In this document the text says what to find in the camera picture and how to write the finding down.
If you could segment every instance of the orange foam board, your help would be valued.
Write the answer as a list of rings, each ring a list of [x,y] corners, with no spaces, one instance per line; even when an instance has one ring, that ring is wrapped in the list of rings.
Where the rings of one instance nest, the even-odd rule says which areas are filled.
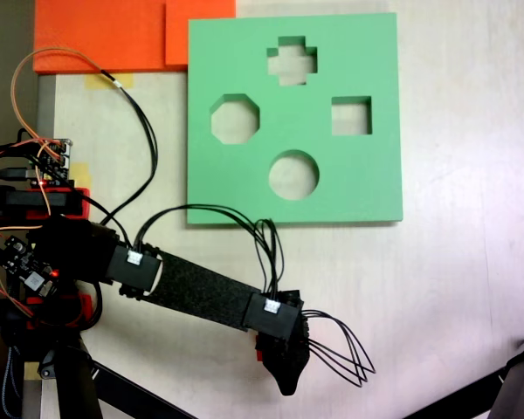
[[[235,0],[168,0],[165,21],[165,65],[185,71],[189,63],[189,20],[235,17]]]
[[[35,49],[65,46],[109,72],[185,71],[189,19],[235,17],[235,0],[35,0]],[[95,72],[63,52],[35,57],[40,74]]]
[[[110,72],[161,71],[165,66],[165,0],[36,0],[35,49],[67,46]],[[58,52],[35,57],[38,73],[91,72]]]

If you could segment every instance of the green foam board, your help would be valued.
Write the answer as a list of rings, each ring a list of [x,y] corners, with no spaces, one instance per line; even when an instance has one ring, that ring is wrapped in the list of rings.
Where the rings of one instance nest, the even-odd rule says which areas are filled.
[[[316,72],[304,85],[281,86],[268,57],[299,41],[316,55]],[[283,223],[402,220],[396,15],[193,20],[189,44],[189,203]],[[259,112],[259,130],[244,144],[212,133],[211,115],[227,100]],[[356,102],[370,107],[370,133],[335,135],[333,103]],[[269,183],[291,150],[318,166],[315,190],[298,201]],[[230,222],[194,210],[188,221]]]

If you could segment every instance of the connector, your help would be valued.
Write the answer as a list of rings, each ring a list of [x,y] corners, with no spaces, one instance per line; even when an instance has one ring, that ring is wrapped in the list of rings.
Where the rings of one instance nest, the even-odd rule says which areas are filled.
[[[0,168],[0,180],[20,182],[36,179],[35,170],[28,168]]]

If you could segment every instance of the black cable bundle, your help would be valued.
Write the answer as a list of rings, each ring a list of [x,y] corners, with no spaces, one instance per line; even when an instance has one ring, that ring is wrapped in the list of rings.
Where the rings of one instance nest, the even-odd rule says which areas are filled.
[[[345,323],[329,315],[328,313],[321,312],[320,310],[303,310],[301,314],[307,319],[331,319],[336,323],[336,325],[338,325],[346,337],[349,353],[351,355],[350,357],[338,354],[333,349],[322,345],[316,340],[308,340],[309,350],[322,362],[324,362],[332,371],[358,388],[362,387],[362,384],[368,381],[367,373],[376,374],[375,367],[367,355],[367,351],[365,351],[365,348],[362,346],[357,336],[355,336],[355,333],[353,333],[353,331]],[[357,347],[359,347],[361,350],[363,357],[359,355]],[[337,367],[340,367],[347,373],[351,374],[351,377],[348,378],[348,376],[344,375],[342,372],[336,369],[336,367],[334,367],[330,362],[326,361],[325,357],[332,361]]]
[[[101,73],[110,79],[112,82],[115,82],[116,79],[106,72],[105,70],[101,70]],[[136,190],[124,203],[116,207],[112,212],[107,214],[105,218],[100,222],[101,225],[106,225],[113,217],[118,214],[119,211],[121,211],[123,208],[125,208],[127,205],[129,205],[131,202],[133,202],[138,196],[141,195],[141,193],[146,190],[148,185],[151,183],[151,181],[154,180],[155,172],[157,171],[157,164],[159,162],[159,151],[157,149],[157,138],[155,137],[154,129],[151,127],[151,123],[148,120],[148,117],[146,114],[141,110],[140,105],[128,94],[124,88],[121,86],[119,87],[121,92],[124,94],[134,111],[136,112],[136,115],[138,117],[138,120],[140,120],[141,126],[143,127],[144,132],[146,133],[146,138],[148,140],[149,145],[149,153],[151,154],[151,172],[149,174],[148,179]]]
[[[134,241],[134,250],[142,252],[143,239],[146,233],[148,232],[149,228],[162,216],[168,214],[169,212],[173,212],[177,210],[205,210],[205,211],[217,212],[218,214],[229,217],[236,224],[238,224],[240,227],[245,229],[254,239],[254,243],[256,246],[256,252],[259,257],[260,266],[262,267],[262,272],[264,273],[264,290],[263,291],[271,293],[272,299],[276,299],[276,296],[278,293],[278,282],[281,279],[281,277],[283,276],[283,272],[285,270],[285,261],[283,258],[283,249],[281,247],[281,241],[279,240],[278,231],[276,229],[275,224],[270,219],[262,219],[254,223],[251,219],[245,216],[242,212],[236,209],[230,208],[230,207],[225,207],[223,205],[210,205],[210,204],[204,204],[204,203],[184,204],[178,207],[165,209],[163,211],[158,212],[154,216],[150,217],[149,220],[145,224],[142,225],[142,227],[138,231],[138,234],[136,235],[136,239]],[[270,234],[269,242],[266,239],[266,231],[265,231],[266,228],[269,230],[269,234]],[[271,278],[270,278],[270,284],[267,290],[266,290],[267,276],[266,276],[264,263],[262,262],[262,258],[260,256],[259,249],[262,249],[262,251],[267,255],[268,261],[270,264]],[[277,268],[278,255],[281,259],[281,269],[279,271],[279,274],[278,274],[278,268]]]

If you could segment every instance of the wire bundle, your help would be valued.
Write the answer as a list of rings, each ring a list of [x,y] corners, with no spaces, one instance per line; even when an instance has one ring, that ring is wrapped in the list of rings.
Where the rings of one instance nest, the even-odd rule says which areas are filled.
[[[331,319],[343,332],[348,343],[350,357],[339,354],[316,340],[308,340],[309,350],[332,371],[358,388],[362,387],[362,384],[368,381],[367,373],[376,373],[375,367],[367,355],[367,351],[365,351],[365,348],[362,346],[357,336],[355,336],[355,333],[353,333],[344,322],[320,310],[303,310],[301,311],[301,314],[307,319]],[[361,350],[362,357],[359,355],[357,347]],[[342,373],[337,369],[338,367],[349,375],[344,375],[345,373]]]
[[[177,210],[204,210],[217,212],[223,216],[229,217],[240,227],[245,229],[254,239],[256,246],[256,252],[259,257],[260,266],[262,267],[262,272],[264,273],[264,292],[271,293],[273,299],[276,298],[278,293],[278,282],[283,276],[285,270],[285,261],[283,258],[283,249],[281,247],[281,241],[279,240],[279,234],[276,229],[275,224],[270,219],[261,219],[254,223],[251,219],[245,216],[242,212],[237,211],[236,209],[225,207],[223,205],[211,205],[204,203],[190,203],[180,205],[178,207],[173,207],[165,209],[158,212],[154,216],[150,217],[149,220],[142,225],[136,239],[134,241],[134,250],[142,252],[143,239],[148,232],[149,228],[162,216],[165,216],[169,212]],[[270,238],[269,241],[266,238],[266,229],[269,232]],[[270,284],[267,284],[266,270],[262,258],[260,256],[260,249],[263,253],[266,254],[268,258],[268,263],[270,265]],[[281,260],[281,268],[278,273],[278,263]]]

